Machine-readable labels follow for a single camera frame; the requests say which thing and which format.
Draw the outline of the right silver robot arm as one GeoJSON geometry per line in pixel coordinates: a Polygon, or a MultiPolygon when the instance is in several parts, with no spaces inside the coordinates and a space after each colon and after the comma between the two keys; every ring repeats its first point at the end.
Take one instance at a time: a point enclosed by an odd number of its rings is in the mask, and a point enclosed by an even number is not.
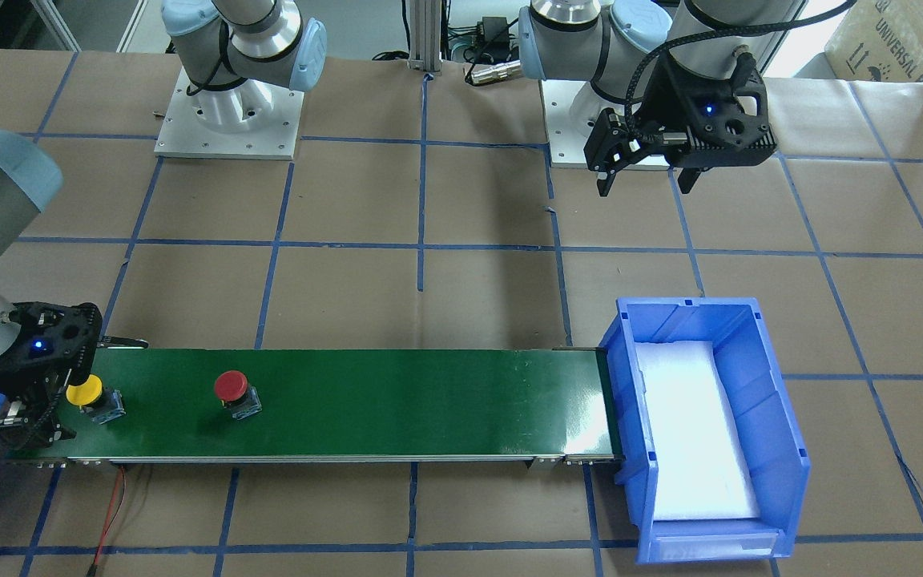
{"type": "MultiPolygon", "coordinates": [[[[293,1],[165,1],[161,18],[182,62],[156,153],[171,158],[289,159],[304,95],[316,87],[328,30],[293,1]]],[[[36,143],[0,129],[0,256],[62,187],[36,143]]],[[[12,303],[0,293],[0,442],[49,448],[74,437],[56,410],[70,403],[95,424],[121,418],[120,391],[92,372],[102,349],[143,349],[103,335],[92,303],[12,303]]]]}

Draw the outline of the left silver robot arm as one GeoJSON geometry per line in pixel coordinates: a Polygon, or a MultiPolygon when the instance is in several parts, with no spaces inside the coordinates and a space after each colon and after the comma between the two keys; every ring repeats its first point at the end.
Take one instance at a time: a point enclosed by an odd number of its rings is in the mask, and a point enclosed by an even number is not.
{"type": "Polygon", "coordinates": [[[603,105],[586,167],[608,195],[619,171],[662,155],[688,193],[716,167],[755,167],[779,144],[758,65],[801,1],[531,1],[518,15],[523,74],[586,81],[603,105]]]}

